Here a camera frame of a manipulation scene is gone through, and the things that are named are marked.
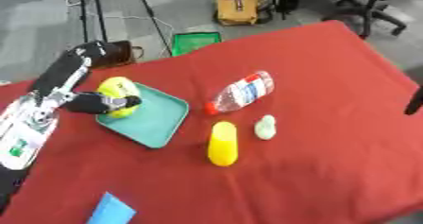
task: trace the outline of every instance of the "office chair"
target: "office chair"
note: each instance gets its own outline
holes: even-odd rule
[[[342,7],[345,4],[350,4],[352,7],[346,9],[338,9],[331,16],[323,18],[323,21],[333,20],[341,15],[358,15],[363,17],[363,33],[360,35],[363,39],[367,38],[371,33],[371,25],[375,19],[383,20],[396,25],[397,28],[392,30],[392,35],[398,36],[401,32],[407,28],[407,26],[399,19],[386,14],[383,12],[388,6],[387,5],[376,5],[380,0],[368,0],[366,5],[363,5],[357,0],[340,0],[336,3],[337,7]]]

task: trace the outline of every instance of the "bottle label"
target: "bottle label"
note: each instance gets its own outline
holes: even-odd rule
[[[245,98],[245,104],[252,103],[257,98],[266,95],[266,88],[258,74],[251,75],[235,83]]]

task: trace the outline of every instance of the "chair leg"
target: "chair leg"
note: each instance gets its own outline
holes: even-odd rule
[[[328,20],[333,20],[336,19],[336,17],[338,16],[342,16],[342,15],[359,15],[359,16],[363,16],[365,14],[365,11],[363,8],[359,8],[359,9],[339,9],[337,10],[335,13],[333,13],[330,16],[326,16],[322,19],[322,21],[328,21]]]
[[[375,18],[377,18],[377,19],[380,19],[380,20],[389,22],[389,23],[397,26],[397,28],[395,28],[392,31],[392,35],[394,35],[394,36],[398,36],[399,34],[401,34],[401,32],[403,30],[405,30],[407,28],[407,25],[404,24],[403,22],[401,22],[399,19],[397,19],[397,18],[395,18],[393,16],[390,16],[390,15],[388,15],[388,14],[382,12],[382,11],[374,10],[372,12],[372,16],[375,17]]]
[[[372,12],[367,11],[363,19],[363,33],[360,35],[360,37],[362,39],[366,39],[372,32]]]
[[[378,5],[376,6],[376,10],[380,10],[380,11],[384,11],[389,7],[389,5],[387,4],[383,4],[383,5]]]

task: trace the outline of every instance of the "yellow cup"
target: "yellow cup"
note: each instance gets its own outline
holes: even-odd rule
[[[236,127],[230,122],[218,122],[211,130],[209,159],[218,166],[229,166],[238,159]]]
[[[125,77],[108,78],[97,89],[97,92],[114,98],[123,98],[130,95],[141,97],[137,86]],[[109,112],[108,116],[113,118],[123,118],[131,115],[137,110],[138,106],[125,108],[118,111]]]

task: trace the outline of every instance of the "teal tray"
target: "teal tray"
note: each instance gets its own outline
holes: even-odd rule
[[[143,103],[130,116],[111,118],[105,114],[96,116],[99,124],[142,145],[160,148],[167,145],[185,119],[189,105],[185,100],[163,93],[140,83]]]

